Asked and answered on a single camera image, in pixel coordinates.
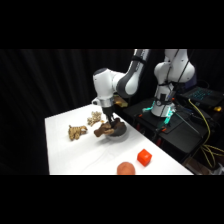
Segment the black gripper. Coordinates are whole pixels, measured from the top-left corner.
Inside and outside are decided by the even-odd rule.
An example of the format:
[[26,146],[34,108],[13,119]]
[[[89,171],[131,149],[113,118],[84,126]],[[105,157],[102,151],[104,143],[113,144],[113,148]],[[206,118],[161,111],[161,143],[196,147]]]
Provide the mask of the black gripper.
[[116,124],[116,117],[113,115],[113,112],[114,112],[113,107],[103,107],[102,111],[106,115],[107,122],[109,124],[115,125]]

